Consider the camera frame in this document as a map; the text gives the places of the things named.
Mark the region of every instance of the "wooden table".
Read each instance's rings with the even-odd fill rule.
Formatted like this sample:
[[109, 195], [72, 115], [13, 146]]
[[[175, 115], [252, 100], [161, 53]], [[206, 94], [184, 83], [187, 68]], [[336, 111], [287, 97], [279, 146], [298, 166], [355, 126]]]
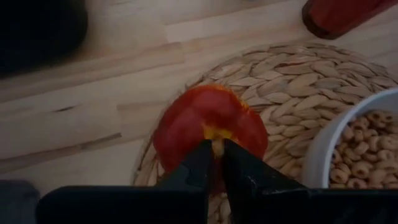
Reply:
[[398, 6], [338, 40], [302, 24], [305, 0], [87, 0], [90, 27], [67, 62], [0, 81], [0, 179], [42, 194], [131, 184], [167, 100], [211, 62], [248, 47], [314, 41], [398, 72]]

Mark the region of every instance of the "wicker placemat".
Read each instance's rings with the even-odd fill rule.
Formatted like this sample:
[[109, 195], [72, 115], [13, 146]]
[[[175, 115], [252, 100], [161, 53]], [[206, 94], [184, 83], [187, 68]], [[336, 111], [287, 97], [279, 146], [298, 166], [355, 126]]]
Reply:
[[[279, 44], [245, 50], [218, 63], [181, 92], [226, 85], [256, 110], [269, 133], [263, 160], [300, 181], [303, 156], [329, 120], [363, 98], [397, 86], [398, 77], [360, 55], [322, 44]], [[154, 185], [164, 170], [151, 136], [142, 148], [134, 185]], [[209, 223], [227, 223], [225, 195], [210, 199]]]

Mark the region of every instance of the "black object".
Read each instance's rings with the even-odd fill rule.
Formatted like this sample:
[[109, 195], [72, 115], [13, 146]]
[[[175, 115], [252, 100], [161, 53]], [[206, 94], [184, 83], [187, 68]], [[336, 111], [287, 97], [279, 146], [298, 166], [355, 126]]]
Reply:
[[[307, 189], [230, 140], [222, 158], [233, 223], [398, 223], [397, 190]], [[211, 141], [155, 187], [65, 187], [37, 207], [38, 224], [206, 223]]]
[[84, 0], [12, 0], [0, 6], [0, 75], [65, 57], [87, 30]]
[[39, 192], [28, 182], [0, 180], [0, 223], [35, 224]]
[[206, 223], [212, 158], [205, 141], [155, 187], [63, 187], [40, 200], [37, 223]]

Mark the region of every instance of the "bowl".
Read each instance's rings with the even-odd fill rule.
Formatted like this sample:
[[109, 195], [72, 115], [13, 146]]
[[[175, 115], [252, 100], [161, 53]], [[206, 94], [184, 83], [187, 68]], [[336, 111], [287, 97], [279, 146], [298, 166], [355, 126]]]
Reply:
[[328, 188], [331, 157], [341, 133], [354, 116], [361, 116], [369, 110], [398, 113], [398, 88], [381, 91], [364, 99], [330, 121], [315, 136], [303, 163], [302, 183], [305, 186]]

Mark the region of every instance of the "black tool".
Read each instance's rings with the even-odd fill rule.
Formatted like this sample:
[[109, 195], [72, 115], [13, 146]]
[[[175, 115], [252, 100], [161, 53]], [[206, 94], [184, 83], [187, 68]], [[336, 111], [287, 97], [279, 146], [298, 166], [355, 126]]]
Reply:
[[[308, 189], [230, 140], [222, 158], [233, 223], [398, 223], [396, 190]], [[64, 187], [37, 223], [206, 223], [213, 170], [203, 141], [155, 187]]]

